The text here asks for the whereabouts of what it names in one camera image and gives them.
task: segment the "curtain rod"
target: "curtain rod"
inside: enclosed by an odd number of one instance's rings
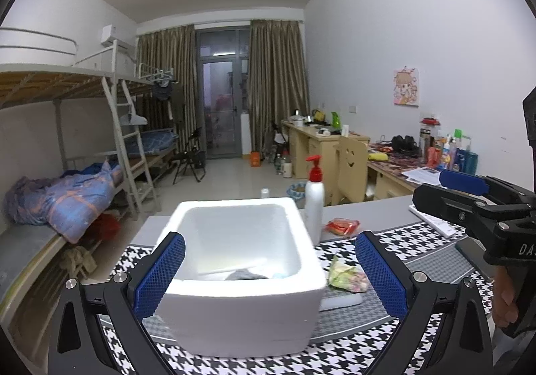
[[[139,33],[139,34],[137,34],[136,36],[147,35],[147,34],[149,34],[149,33],[160,32],[161,30],[168,30],[168,29],[173,29],[173,28],[179,28],[179,27],[182,27],[182,26],[190,26],[190,25],[192,25],[192,24],[193,24],[194,26],[202,26],[202,25],[205,25],[205,24],[237,23],[237,22],[241,22],[241,21],[252,21],[252,20],[266,20],[266,21],[296,21],[296,22],[298,22],[299,24],[304,24],[304,23],[305,23],[304,20],[286,20],[285,18],[243,18],[243,19],[235,18],[234,20],[209,20],[209,21],[199,21],[199,22],[196,22],[196,23],[181,24],[181,25],[178,25],[178,26],[170,26],[170,27],[167,27],[167,28],[156,29],[156,30],[150,30],[150,31],[148,31],[148,32]]]

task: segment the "door frame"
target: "door frame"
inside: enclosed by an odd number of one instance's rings
[[[200,39],[203,33],[214,33],[224,31],[235,31],[235,54],[225,56],[201,56],[200,54]],[[233,158],[242,156],[242,128],[241,128],[241,115],[242,115],[242,92],[240,89],[240,82],[242,81],[242,60],[249,60],[249,53],[247,55],[240,55],[240,31],[249,30],[249,26],[225,26],[218,28],[199,29],[196,31],[196,47],[197,47],[197,77],[198,77],[198,125],[202,127],[201,142],[202,148],[207,152],[208,159],[220,159],[220,158]],[[234,107],[237,109],[235,115],[235,153],[222,154],[218,156],[209,156],[207,150],[206,140],[206,124],[205,124],[205,87],[203,83],[203,66],[205,64],[213,64],[218,62],[232,62],[232,98]]]

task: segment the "styrofoam box rim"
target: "styrofoam box rim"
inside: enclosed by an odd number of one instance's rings
[[[191,209],[202,207],[233,207],[278,205],[285,209],[296,249],[300,260],[300,268],[294,275],[283,279],[243,280],[243,281],[196,281],[173,279],[166,294],[171,296],[206,296],[240,298],[250,296],[286,295],[302,292],[317,291],[326,285],[325,273],[309,238],[296,203],[291,198],[266,198],[252,200],[222,200],[222,201],[185,201],[179,204],[167,225],[162,230],[156,245],[170,231],[179,228],[184,215]]]

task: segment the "blue gripper pad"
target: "blue gripper pad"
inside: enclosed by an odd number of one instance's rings
[[[403,319],[408,311],[406,289],[369,240],[369,235],[375,238],[372,233],[366,231],[361,233],[355,241],[357,261],[366,273],[388,315]]]
[[[444,170],[439,174],[439,181],[445,188],[467,192],[477,197],[489,193],[489,186],[483,179],[462,172]]]
[[[170,233],[170,235],[175,236],[160,256],[154,260],[152,267],[134,290],[132,311],[139,321],[154,315],[165,291],[184,260],[186,253],[184,238],[179,233]],[[166,242],[166,239],[149,256],[157,254],[156,251]]]

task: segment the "brown curtain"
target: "brown curtain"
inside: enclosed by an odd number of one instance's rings
[[[197,127],[197,67],[194,25],[141,35],[138,39],[138,58],[159,69],[173,68],[175,81],[184,88],[184,122],[178,125],[179,144],[186,146],[188,136]],[[140,99],[139,114],[147,117],[151,129],[171,127],[167,102],[144,96]]]
[[[309,113],[304,48],[297,21],[253,20],[250,27],[249,118],[253,151],[262,151],[271,123],[299,109]]]

